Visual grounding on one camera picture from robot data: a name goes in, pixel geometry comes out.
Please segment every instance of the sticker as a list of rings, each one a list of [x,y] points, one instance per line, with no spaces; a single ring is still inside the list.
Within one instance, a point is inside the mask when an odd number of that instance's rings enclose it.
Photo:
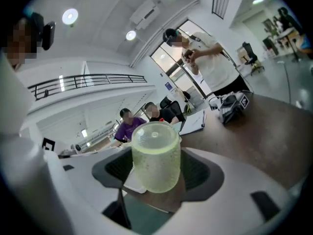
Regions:
[[[44,138],[42,148],[48,151],[54,151],[55,141]]]
[[[246,106],[248,105],[248,103],[249,103],[249,100],[248,100],[247,96],[244,95],[243,98],[240,100],[240,104],[245,109]]]

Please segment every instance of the black hair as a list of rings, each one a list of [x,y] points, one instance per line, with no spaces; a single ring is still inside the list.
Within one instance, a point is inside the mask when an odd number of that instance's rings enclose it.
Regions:
[[[153,102],[149,102],[149,103],[147,103],[147,104],[145,105],[145,110],[146,110],[150,105],[156,106]]]
[[[124,109],[122,109],[120,112],[119,112],[119,115],[121,116],[121,117],[123,117],[124,115],[125,115],[125,113],[127,113],[127,112],[131,112],[129,109],[127,109],[127,108],[124,108]]]
[[[176,30],[171,29],[171,28],[167,29],[167,30],[163,33],[163,41],[166,42],[170,36],[175,37],[175,36],[176,36]]]

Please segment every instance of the railing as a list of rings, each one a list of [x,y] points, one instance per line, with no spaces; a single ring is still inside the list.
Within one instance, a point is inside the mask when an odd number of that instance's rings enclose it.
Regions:
[[[74,89],[121,83],[147,83],[144,76],[126,74],[88,74],[65,76],[28,87],[36,100]]]

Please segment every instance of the desk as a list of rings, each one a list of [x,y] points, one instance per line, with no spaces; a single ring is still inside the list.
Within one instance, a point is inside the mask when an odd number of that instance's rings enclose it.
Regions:
[[[289,34],[293,33],[295,31],[295,29],[292,27],[292,28],[288,28],[286,30],[284,30],[282,33],[280,33],[280,35],[277,37],[277,39],[282,39],[282,38],[286,38],[288,43],[290,44],[290,47],[292,48],[292,51],[293,51],[293,54],[294,54],[294,59],[293,61],[296,61],[296,62],[299,62],[300,59],[297,55],[297,53],[295,52],[291,42],[290,42],[290,39],[288,37]]]
[[[311,164],[313,115],[260,95],[249,95],[245,117],[225,126],[208,108],[205,128],[182,136],[182,147],[210,151],[253,165],[290,188]]]

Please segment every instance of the ceiling vent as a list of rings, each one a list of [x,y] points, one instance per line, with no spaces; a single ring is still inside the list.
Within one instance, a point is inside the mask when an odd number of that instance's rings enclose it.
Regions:
[[[152,2],[146,0],[131,16],[136,29],[145,29],[160,14],[160,9]]]

